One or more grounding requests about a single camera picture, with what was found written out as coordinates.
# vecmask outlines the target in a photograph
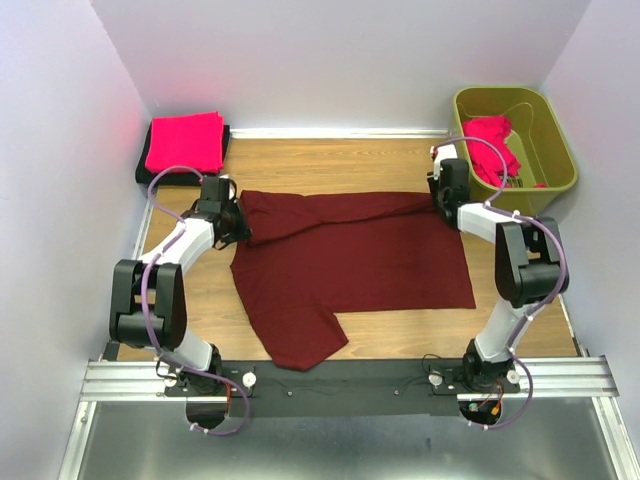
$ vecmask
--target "gray wall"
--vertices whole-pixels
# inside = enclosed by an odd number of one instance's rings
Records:
[[[93,0],[153,115],[242,128],[446,127],[464,85],[540,85],[588,3]]]
[[[620,406],[640,448],[640,4],[594,0],[544,90],[579,167],[573,191],[550,209],[561,221],[578,338],[606,354]]]
[[[0,477],[57,478],[148,114],[89,2],[0,4]]]

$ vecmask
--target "wood surface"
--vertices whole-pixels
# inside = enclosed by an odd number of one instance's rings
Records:
[[[232,140],[225,172],[240,190],[300,194],[371,191],[426,192],[431,168],[429,139]],[[194,187],[161,187],[158,201],[176,212],[197,198]],[[151,219],[145,251],[175,226],[160,211]],[[493,280],[493,246],[462,237],[477,303],[475,310],[406,310],[338,314],[349,344],[335,359],[407,358],[426,353],[461,356],[485,326],[498,298]],[[220,349],[223,359],[268,359],[253,332],[231,276],[235,245],[200,257],[185,278],[189,326]],[[558,302],[533,322],[518,353],[522,356],[575,356],[571,334]],[[121,360],[150,354],[123,346]]]

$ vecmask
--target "green bin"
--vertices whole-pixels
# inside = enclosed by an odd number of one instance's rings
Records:
[[[537,215],[576,182],[577,171],[560,127],[547,100],[538,92],[522,87],[470,87],[453,99],[454,134],[462,135],[462,124],[476,117],[504,115],[512,132],[506,143],[521,164],[516,177],[509,177],[504,192],[493,205]],[[471,166],[466,142],[456,145],[458,156]],[[471,167],[471,198],[484,201],[497,191]],[[546,188],[534,188],[543,183]]]

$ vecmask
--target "gray floor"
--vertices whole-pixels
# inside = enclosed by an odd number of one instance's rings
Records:
[[[506,415],[520,401],[505,404]],[[98,407],[80,478],[609,479],[588,398],[535,399],[483,432],[428,415],[254,419],[226,438],[190,432],[178,404]]]

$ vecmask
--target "black folded cloth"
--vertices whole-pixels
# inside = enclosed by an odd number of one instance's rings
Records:
[[[227,156],[227,149],[229,148],[229,141],[231,140],[231,128],[229,125],[225,125],[222,131],[222,159]],[[144,141],[144,147],[142,148],[142,154],[140,155],[140,161],[136,167],[136,182],[149,185],[156,176],[155,173],[150,172],[144,166],[149,154],[149,147],[151,147],[151,125],[147,131],[147,138]],[[167,173],[159,181],[158,185],[187,185],[198,186],[200,185],[200,179],[198,176],[191,172],[177,172]]]

